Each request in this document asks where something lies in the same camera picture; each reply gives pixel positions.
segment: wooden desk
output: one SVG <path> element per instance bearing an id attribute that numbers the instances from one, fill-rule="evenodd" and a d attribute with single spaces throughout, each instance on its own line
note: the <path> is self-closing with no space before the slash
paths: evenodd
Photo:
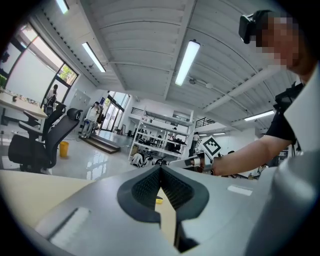
<path id="1" fill-rule="evenodd" d="M 0 91 L 0 107 L 3 107 L 4 109 L 12 109 L 16 111 L 28 111 L 30 114 L 34 115 L 36 118 L 38 118 L 40 122 L 40 131 L 43 131 L 45 119 L 48 117 L 43 110 L 36 105 L 33 105 L 31 103 L 25 102 L 18 97 L 16 98 L 16 101 L 12 101 L 12 95 L 8 94 L 5 91 Z"/>

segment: glossy white floor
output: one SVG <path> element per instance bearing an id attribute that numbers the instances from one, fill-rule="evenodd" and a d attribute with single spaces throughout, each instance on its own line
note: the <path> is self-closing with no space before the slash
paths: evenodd
<path id="1" fill-rule="evenodd" d="M 15 122 L 9 122 L 8 126 L 1 125 L 1 130 L 4 131 L 1 140 L 1 169 L 16 169 L 19 165 L 10 163 L 7 157 L 12 130 L 22 132 L 22 135 L 25 135 L 25 131 Z M 60 157 L 58 150 L 56 165 L 49 170 L 54 176 L 99 180 L 135 169 L 128 161 L 129 148 L 123 147 L 121 152 L 108 154 L 78 139 L 75 132 L 69 134 L 65 141 L 69 143 L 68 156 Z"/>

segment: floor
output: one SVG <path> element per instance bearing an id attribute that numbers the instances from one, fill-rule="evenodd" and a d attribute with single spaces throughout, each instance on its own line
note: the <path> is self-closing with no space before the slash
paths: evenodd
<path id="1" fill-rule="evenodd" d="M 106 131 L 106 130 L 97 130 L 95 134 L 106 140 L 112 141 L 115 145 L 119 147 L 125 147 L 125 146 L 131 147 L 132 142 L 134 141 L 132 137 L 119 135 L 114 132 Z"/>
<path id="2" fill-rule="evenodd" d="M 28 134 L 15 122 L 9 122 L 8 126 L 2 125 L 1 130 L 4 134 L 1 135 L 0 142 L 0 170 L 18 171 L 19 164 L 11 162 L 8 158 L 9 144 L 13 137 L 12 130 L 18 131 L 22 136 Z M 130 148 L 108 154 L 78 139 L 75 132 L 71 132 L 64 141 L 69 143 L 68 156 L 61 158 L 58 150 L 56 165 L 49 170 L 54 176 L 99 180 L 135 169 L 128 161 Z"/>

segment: white ceiling panel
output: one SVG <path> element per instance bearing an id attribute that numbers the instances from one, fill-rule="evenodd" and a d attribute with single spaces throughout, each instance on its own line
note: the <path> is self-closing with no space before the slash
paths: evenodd
<path id="1" fill-rule="evenodd" d="M 172 84 L 169 88 L 167 99 L 204 108 L 218 97 L 217 93 L 199 84 L 184 84 L 183 87 Z"/>
<path id="2" fill-rule="evenodd" d="M 90 33 L 89 27 L 80 12 L 76 0 L 67 0 L 69 11 L 62 14 L 56 1 L 45 1 L 42 5 L 42 12 L 50 21 L 57 34 L 64 43 L 69 46 L 72 53 L 79 59 L 82 65 L 91 73 L 91 75 L 101 84 L 109 81 L 117 81 L 117 76 L 113 70 L 107 66 L 107 61 L 100 52 L 95 37 Z M 106 72 L 100 72 L 98 67 L 89 57 L 82 44 L 88 42 L 95 55 L 104 66 Z"/>
<path id="3" fill-rule="evenodd" d="M 66 1 L 69 11 L 65 15 L 54 0 L 45 4 L 44 12 L 104 88 L 110 85 L 115 90 L 120 78 L 127 90 L 137 96 L 145 93 L 168 103 L 187 104 L 201 112 L 267 69 L 270 63 L 256 52 L 253 44 L 244 44 L 238 35 L 240 16 L 262 9 L 274 10 L 268 1 L 88 0 L 88 9 L 110 56 L 100 51 L 102 47 L 80 12 L 78 4 L 84 0 Z M 201 47 L 183 85 L 177 86 L 175 80 L 190 40 L 196 40 Z M 106 73 L 95 66 L 89 68 L 92 60 L 82 48 L 84 42 L 90 44 Z M 117 76 L 110 66 L 116 67 Z M 275 104 L 275 96 L 289 88 L 295 79 L 294 74 L 280 71 L 208 113 L 237 122 L 268 111 Z M 253 123 L 235 124 L 240 128 L 265 129 L 271 120 L 272 117 L 266 117 Z"/>
<path id="4" fill-rule="evenodd" d="M 157 96 L 164 94 L 165 86 L 162 81 L 167 79 L 168 72 L 134 65 L 117 64 L 117 67 L 128 85 L 128 90 L 155 94 Z"/>

